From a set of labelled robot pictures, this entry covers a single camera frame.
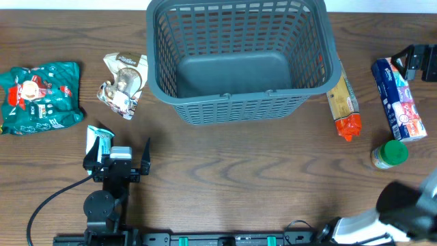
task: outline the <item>jar with green lid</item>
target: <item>jar with green lid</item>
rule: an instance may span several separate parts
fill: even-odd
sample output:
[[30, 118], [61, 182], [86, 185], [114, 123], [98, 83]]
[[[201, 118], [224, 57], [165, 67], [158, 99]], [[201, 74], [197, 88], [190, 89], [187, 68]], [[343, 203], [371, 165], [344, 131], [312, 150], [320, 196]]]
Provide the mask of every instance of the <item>jar with green lid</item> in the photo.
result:
[[371, 152], [371, 162], [380, 169], [402, 164], [408, 158], [408, 149], [402, 142], [391, 140]]

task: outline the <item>plastic basket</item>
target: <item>plastic basket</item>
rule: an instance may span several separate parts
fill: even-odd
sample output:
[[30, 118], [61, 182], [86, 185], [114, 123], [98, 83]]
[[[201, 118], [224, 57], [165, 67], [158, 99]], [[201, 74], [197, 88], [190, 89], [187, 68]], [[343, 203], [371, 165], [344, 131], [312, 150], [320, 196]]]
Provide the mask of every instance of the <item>plastic basket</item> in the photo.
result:
[[191, 124], [281, 118], [339, 81], [321, 0], [153, 0], [148, 81]]

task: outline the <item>wood grain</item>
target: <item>wood grain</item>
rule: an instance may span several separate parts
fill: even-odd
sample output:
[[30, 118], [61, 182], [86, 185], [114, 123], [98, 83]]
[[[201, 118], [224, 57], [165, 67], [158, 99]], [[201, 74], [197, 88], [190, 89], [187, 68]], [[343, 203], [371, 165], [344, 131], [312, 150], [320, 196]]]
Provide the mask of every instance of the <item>wood grain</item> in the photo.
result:
[[[128, 215], [146, 231], [282, 230], [294, 219], [321, 226], [374, 207], [394, 179], [418, 186], [436, 166], [437, 85], [411, 86], [429, 137], [408, 144], [406, 164], [376, 171], [370, 151], [391, 134], [369, 68], [409, 44], [436, 43], [436, 15], [330, 14], [330, 20], [363, 119], [362, 135], [351, 143], [337, 136], [325, 95], [282, 120], [191, 126], [147, 87], [134, 118], [124, 120], [96, 98], [100, 84], [111, 79], [102, 58], [119, 51], [147, 54], [145, 12], [0, 11], [0, 72], [79, 62], [80, 104], [87, 113], [66, 130], [0, 137], [0, 245], [25, 245], [28, 219], [40, 202], [86, 177], [86, 128], [99, 122], [116, 133], [115, 144], [134, 148], [136, 162], [152, 138], [151, 174], [131, 186]], [[100, 188], [88, 182], [49, 203], [36, 217], [34, 243], [82, 233], [83, 201]]]

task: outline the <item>white wall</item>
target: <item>white wall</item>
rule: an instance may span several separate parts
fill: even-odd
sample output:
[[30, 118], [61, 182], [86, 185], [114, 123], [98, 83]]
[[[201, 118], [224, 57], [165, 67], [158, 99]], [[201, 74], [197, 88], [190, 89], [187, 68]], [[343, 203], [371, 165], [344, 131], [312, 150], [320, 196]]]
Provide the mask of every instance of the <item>white wall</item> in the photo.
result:
[[[145, 10], [150, 1], [0, 0], [0, 9]], [[325, 0], [325, 2], [329, 12], [437, 13], [437, 0]]]

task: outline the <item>teal snack bag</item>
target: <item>teal snack bag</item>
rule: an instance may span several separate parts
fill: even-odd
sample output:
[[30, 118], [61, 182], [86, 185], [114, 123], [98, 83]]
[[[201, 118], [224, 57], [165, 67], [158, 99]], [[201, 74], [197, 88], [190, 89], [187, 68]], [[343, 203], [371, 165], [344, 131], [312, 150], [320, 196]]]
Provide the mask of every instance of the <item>teal snack bag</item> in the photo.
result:
[[1, 134], [26, 135], [79, 123], [79, 66], [52, 62], [37, 68], [12, 68], [0, 74], [6, 98]]

